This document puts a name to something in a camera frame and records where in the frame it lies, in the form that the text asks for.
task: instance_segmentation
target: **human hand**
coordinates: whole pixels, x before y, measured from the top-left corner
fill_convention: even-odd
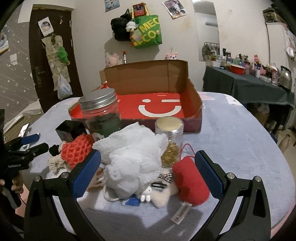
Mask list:
[[[0,179],[0,191],[3,195],[5,195],[4,189],[3,189],[4,184],[5,184],[5,181],[3,179]],[[18,175],[14,179],[12,179],[11,190],[15,191],[15,193],[17,194],[21,194],[24,192],[23,185],[24,185],[24,182],[22,179],[22,172],[19,171]]]

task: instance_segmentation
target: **dark green tablecloth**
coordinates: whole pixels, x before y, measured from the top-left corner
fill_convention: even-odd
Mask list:
[[[207,66],[203,81],[203,91],[228,94],[242,104],[263,102],[294,106],[294,93],[249,74],[239,75]]]

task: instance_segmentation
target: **smiley face logo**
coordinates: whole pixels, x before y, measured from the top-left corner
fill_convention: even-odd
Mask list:
[[[142,102],[143,103],[150,103],[151,100],[150,99],[143,99]],[[180,102],[180,100],[179,99],[163,99],[163,100],[161,100],[161,102]],[[169,111],[169,112],[162,113],[162,114],[156,114],[156,113],[151,113],[151,112],[147,111],[144,104],[139,105],[139,112],[141,114],[143,114],[143,115],[145,115],[147,117],[155,117],[155,118],[176,115],[177,113],[180,112],[181,109],[182,109],[182,106],[176,105],[174,107],[174,109]]]

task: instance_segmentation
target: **red string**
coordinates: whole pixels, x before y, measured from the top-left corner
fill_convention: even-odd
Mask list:
[[[194,158],[194,155],[195,155],[195,152],[194,152],[194,150],[193,150],[193,148],[192,148],[192,146],[189,144],[189,143],[186,143],[183,147],[182,147],[182,149],[181,149],[181,152],[180,152],[180,156],[182,155],[182,152],[183,152],[183,150],[184,150],[184,148],[185,148],[185,146],[189,146],[190,147],[190,149],[192,150],[192,152],[193,152],[193,156],[189,156],[189,157],[192,157],[192,158]]]

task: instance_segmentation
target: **photo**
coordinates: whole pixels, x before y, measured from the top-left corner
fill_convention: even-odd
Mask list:
[[[142,4],[141,5],[136,5],[136,6],[133,7],[133,10],[134,11],[144,10],[144,5],[142,5]]]
[[[105,1],[105,12],[109,12],[115,8],[120,7],[119,0],[104,0]]]
[[[173,19],[187,15],[183,5],[178,0],[165,1],[163,2],[163,5]]]
[[[41,32],[43,33],[43,36],[47,36],[48,34],[52,33],[54,31],[51,22],[49,21],[49,18],[42,19],[38,22],[38,25],[41,29]]]
[[[8,40],[5,33],[0,32],[0,53],[8,50]]]

